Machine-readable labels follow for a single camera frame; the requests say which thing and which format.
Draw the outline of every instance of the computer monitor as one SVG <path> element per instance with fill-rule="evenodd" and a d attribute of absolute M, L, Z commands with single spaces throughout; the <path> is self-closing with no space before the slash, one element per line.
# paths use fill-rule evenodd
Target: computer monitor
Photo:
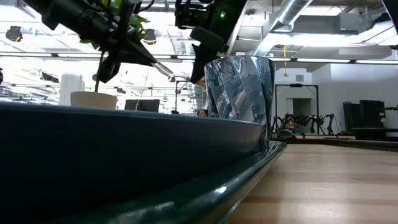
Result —
<path fill-rule="evenodd" d="M 160 100 L 126 100 L 125 110 L 159 112 Z"/>
<path fill-rule="evenodd" d="M 378 100 L 361 100 L 361 115 L 367 128 L 383 128 L 382 120 L 386 118 L 384 102 Z"/>

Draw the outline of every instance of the person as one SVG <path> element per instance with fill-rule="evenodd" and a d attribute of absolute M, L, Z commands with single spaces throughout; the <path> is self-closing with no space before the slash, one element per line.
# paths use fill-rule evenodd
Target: person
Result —
<path fill-rule="evenodd" d="M 293 134 L 301 134 L 301 130 L 297 127 L 297 124 L 294 122 L 293 117 L 288 117 L 288 122 L 285 124 L 284 129 L 292 131 Z"/>
<path fill-rule="evenodd" d="M 209 116 L 209 112 L 207 110 L 200 110 L 200 111 L 198 111 L 197 116 L 199 116 L 199 117 L 208 117 Z"/>

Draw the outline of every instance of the ceiling light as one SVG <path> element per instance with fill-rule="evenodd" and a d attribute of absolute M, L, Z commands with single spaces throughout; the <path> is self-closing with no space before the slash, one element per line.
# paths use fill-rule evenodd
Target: ceiling light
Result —
<path fill-rule="evenodd" d="M 0 52 L 0 56 L 10 56 L 10 57 L 51 57 L 51 54 L 46 54 L 46 53 Z"/>
<path fill-rule="evenodd" d="M 337 16 L 342 12 L 344 6 L 310 6 L 306 7 L 302 12 L 302 16 Z"/>
<path fill-rule="evenodd" d="M 348 59 L 298 58 L 297 62 L 348 63 Z"/>
<path fill-rule="evenodd" d="M 291 61 L 291 58 L 268 58 L 269 60 L 272 60 L 274 62 L 289 62 Z"/>
<path fill-rule="evenodd" d="M 178 55 L 178 59 L 186 59 L 186 60 L 194 60 L 195 56 L 194 55 Z"/>
<path fill-rule="evenodd" d="M 249 38 L 239 38 L 239 40 L 260 42 L 260 40 L 258 39 L 249 39 Z"/>
<path fill-rule="evenodd" d="M 381 64 L 381 65 L 398 65 L 398 60 L 357 60 L 356 63 Z"/>
<path fill-rule="evenodd" d="M 147 4 L 142 4 L 141 8 L 145 8 L 147 6 L 148 6 Z M 152 7 L 165 7 L 165 4 L 155 3 L 155 4 L 152 5 Z M 175 9 L 175 6 L 173 4 L 169 4 L 169 8 Z"/>
<path fill-rule="evenodd" d="M 101 54 L 58 54 L 59 57 L 71 58 L 100 58 Z"/>
<path fill-rule="evenodd" d="M 156 59 L 171 59 L 170 55 L 153 55 Z"/>
<path fill-rule="evenodd" d="M 294 36 L 285 34 L 284 36 L 286 37 L 282 38 L 281 35 L 275 36 L 275 41 L 278 44 L 306 47 L 344 47 L 353 44 L 351 39 L 347 38 L 346 35 L 339 34 L 295 34 Z"/>

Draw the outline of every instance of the pipe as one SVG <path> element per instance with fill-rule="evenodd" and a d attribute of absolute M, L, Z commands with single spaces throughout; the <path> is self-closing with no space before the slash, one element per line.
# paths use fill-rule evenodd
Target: pipe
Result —
<path fill-rule="evenodd" d="M 313 0 L 285 0 L 279 12 L 278 21 L 283 25 L 290 25 L 296 21 L 301 12 L 311 4 Z"/>
<path fill-rule="evenodd" d="M 276 12 L 278 13 L 278 16 L 275 18 L 275 20 L 270 21 L 271 16 L 267 17 L 265 24 L 268 24 L 269 27 L 265 33 L 266 36 L 257 46 L 256 50 L 252 52 L 252 55 L 260 57 L 267 56 L 270 49 L 272 49 L 274 46 L 272 38 L 270 39 L 269 32 L 274 29 L 293 24 L 312 1 L 313 0 L 284 0 L 282 2 L 281 9 L 279 12 Z"/>

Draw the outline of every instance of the metallic vase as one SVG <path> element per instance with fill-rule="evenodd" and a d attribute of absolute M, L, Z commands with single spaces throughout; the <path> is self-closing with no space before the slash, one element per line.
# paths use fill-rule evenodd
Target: metallic vase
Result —
<path fill-rule="evenodd" d="M 273 61 L 255 56 L 221 58 L 206 65 L 205 75 L 210 116 L 263 125 L 260 146 L 267 146 L 274 92 Z"/>

